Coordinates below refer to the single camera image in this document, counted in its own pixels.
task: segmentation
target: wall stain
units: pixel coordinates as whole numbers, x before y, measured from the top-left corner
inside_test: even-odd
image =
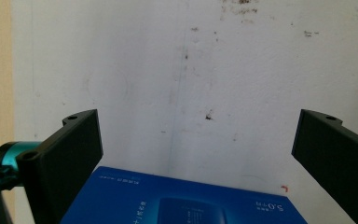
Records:
[[[251,24],[253,24],[254,22],[252,20],[245,19],[245,20],[242,20],[241,23],[251,23]]]
[[[284,189],[284,192],[289,192],[289,187],[287,185],[282,185],[281,189]]]
[[[258,0],[222,0],[220,21],[225,19],[228,11],[236,16],[242,15],[243,17],[245,15],[256,14],[259,10],[257,3]]]
[[[304,31],[304,36],[305,37],[312,37],[312,35],[318,35],[318,34],[319,34],[318,31],[314,31],[314,32],[312,32],[312,31]]]
[[[213,32],[215,35],[217,35],[217,32]],[[219,38],[216,38],[216,42],[219,42]]]
[[[212,119],[212,113],[213,113],[213,110],[211,109],[211,110],[209,111],[209,113],[206,114],[205,119],[207,119],[207,120],[213,120],[213,119]]]

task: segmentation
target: blue box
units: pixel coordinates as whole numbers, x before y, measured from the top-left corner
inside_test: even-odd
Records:
[[[307,223],[283,196],[99,167],[62,223]]]

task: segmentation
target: teal connector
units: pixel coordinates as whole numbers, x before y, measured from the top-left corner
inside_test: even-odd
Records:
[[[5,154],[2,159],[2,165],[9,165],[18,172],[19,167],[17,166],[16,157],[22,152],[34,149],[40,145],[41,142],[18,142],[14,144]]]

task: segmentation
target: screw hole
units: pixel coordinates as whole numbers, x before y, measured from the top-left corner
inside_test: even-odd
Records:
[[[28,152],[22,156],[23,160],[31,160],[35,158],[39,153],[37,151]]]
[[[336,118],[334,118],[334,117],[331,117],[331,116],[328,116],[328,117],[326,117],[327,119],[331,119],[331,120],[337,120]]]

